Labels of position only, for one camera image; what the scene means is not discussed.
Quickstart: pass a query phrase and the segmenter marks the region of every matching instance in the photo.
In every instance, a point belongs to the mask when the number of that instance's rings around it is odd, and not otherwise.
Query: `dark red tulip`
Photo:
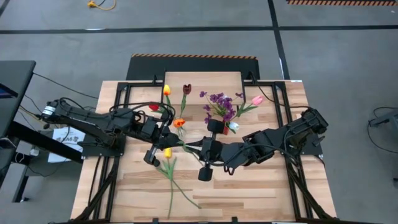
[[[182,87],[182,91],[184,92],[185,95],[190,94],[190,93],[191,93],[191,90],[192,90],[191,84],[184,85],[184,86]]]
[[[157,111],[159,109],[159,105],[149,105],[149,108],[153,111]]]

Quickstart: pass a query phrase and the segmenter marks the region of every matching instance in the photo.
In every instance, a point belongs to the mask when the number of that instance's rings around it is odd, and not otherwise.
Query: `gray floor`
[[[398,24],[395,7],[290,6],[274,0],[280,26]],[[104,6],[111,4],[107,0]],[[0,30],[126,27],[269,26],[267,1],[119,0],[109,12],[85,1],[11,0]],[[398,155],[376,149],[366,134],[378,106],[398,106],[398,30],[283,31],[291,79],[303,80],[310,104],[330,124],[324,150],[337,214],[344,220],[396,223]],[[87,94],[103,80],[122,80],[133,53],[255,55],[263,79],[281,79],[273,31],[135,34],[0,35],[0,60],[36,60],[35,71]],[[39,107],[68,96],[95,101],[34,77],[27,95]],[[22,103],[35,110],[29,100]],[[17,115],[16,119],[27,123]],[[40,125],[29,120],[35,128]],[[388,125],[372,129],[375,140],[396,150]],[[21,145],[19,151],[28,151]],[[13,164],[0,190],[1,223],[62,222],[69,218],[80,166],[28,182],[27,203],[11,203],[22,166]]]

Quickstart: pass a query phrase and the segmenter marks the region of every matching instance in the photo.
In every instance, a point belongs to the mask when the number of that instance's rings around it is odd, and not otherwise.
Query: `wooden board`
[[[223,92],[225,95],[235,98],[235,93],[242,93],[241,72],[166,72],[165,84],[168,84],[172,94],[170,102],[181,104],[183,85],[191,83],[192,91],[188,95],[187,105],[205,105],[206,98],[200,98],[201,91],[210,94]],[[234,105],[241,105],[242,99],[234,100]]]
[[[103,82],[97,105],[98,113],[106,113],[113,105],[116,85],[117,82]],[[286,86],[290,105],[307,105],[303,83],[286,82]],[[262,89],[265,94],[272,97],[271,88],[262,87]],[[146,96],[159,96],[158,88],[152,90],[153,93],[149,88],[136,88],[135,92],[132,91],[132,94],[135,95],[134,101],[147,101]],[[245,91],[248,99],[261,94],[257,87],[246,87]],[[301,111],[300,108],[292,108],[293,118],[299,118]],[[183,114],[187,120],[184,126],[187,130],[184,136],[186,142],[197,141],[204,135],[209,136],[206,124],[203,122],[205,116],[201,105],[186,107]],[[242,136],[254,131],[278,128],[275,106],[265,99],[259,108],[242,115],[236,122],[241,127],[237,134],[219,135],[217,140],[241,142]],[[236,169],[233,176],[224,173],[221,167],[214,167],[213,180],[200,182],[197,180],[197,176],[201,165],[192,155],[182,152],[177,147],[173,148],[173,157],[178,158],[174,179],[186,195],[202,206],[202,209],[194,207],[178,190],[174,189],[172,215],[167,220],[170,182],[153,166],[149,166],[143,161],[144,154],[149,147],[148,143],[131,138],[127,140],[125,154],[121,158],[119,166],[112,222],[150,222],[153,217],[159,217],[164,222],[221,222],[230,221],[233,216],[237,216],[242,222],[294,220],[285,162],[279,153],[262,164],[240,167]],[[160,160],[164,159],[161,151],[157,153],[157,157]],[[302,160],[309,191],[326,212],[335,216],[322,163],[313,156],[302,156]],[[71,218],[79,215],[88,203],[96,161],[95,157],[84,161]],[[94,192],[98,185],[98,176]],[[298,189],[297,191],[300,209],[304,217],[302,196]],[[104,198],[100,217],[104,217],[107,196],[105,195]]]

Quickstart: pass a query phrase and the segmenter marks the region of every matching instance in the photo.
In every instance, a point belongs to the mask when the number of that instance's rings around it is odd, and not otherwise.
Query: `pink tulip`
[[[252,104],[258,106],[262,102],[262,96],[256,96],[251,100]]]

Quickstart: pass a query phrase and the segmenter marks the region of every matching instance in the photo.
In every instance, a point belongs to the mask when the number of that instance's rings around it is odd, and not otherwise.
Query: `white paper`
[[[57,128],[57,129],[54,129],[52,139],[61,142],[62,139],[64,139],[67,134],[68,134],[68,127]],[[77,143],[80,141],[83,141],[85,138],[85,135],[86,135],[85,133],[83,133],[75,128],[70,128],[67,138],[62,143],[64,145],[71,147],[74,150],[81,152],[83,150],[83,148],[81,146],[79,146]],[[54,153],[49,154],[48,162],[66,162],[66,161],[70,161],[70,159],[66,159],[66,158],[64,158],[62,156],[58,156]]]

